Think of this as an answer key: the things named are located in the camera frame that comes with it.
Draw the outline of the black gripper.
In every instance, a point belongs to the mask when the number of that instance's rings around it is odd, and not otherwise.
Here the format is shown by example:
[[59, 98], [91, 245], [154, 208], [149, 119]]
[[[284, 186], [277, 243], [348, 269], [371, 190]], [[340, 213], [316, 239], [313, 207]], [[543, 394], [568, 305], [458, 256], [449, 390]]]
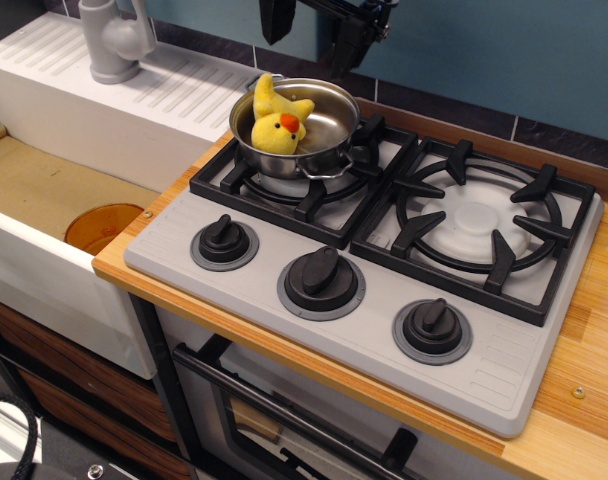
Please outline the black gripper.
[[[342, 79], [362, 63], [376, 38], [386, 38], [389, 18], [398, 0], [362, 1], [354, 5], [341, 0], [302, 0], [323, 15], [340, 20], [336, 24], [331, 60], [332, 79]], [[269, 45], [282, 40], [291, 31], [296, 0], [260, 0], [262, 35]]]

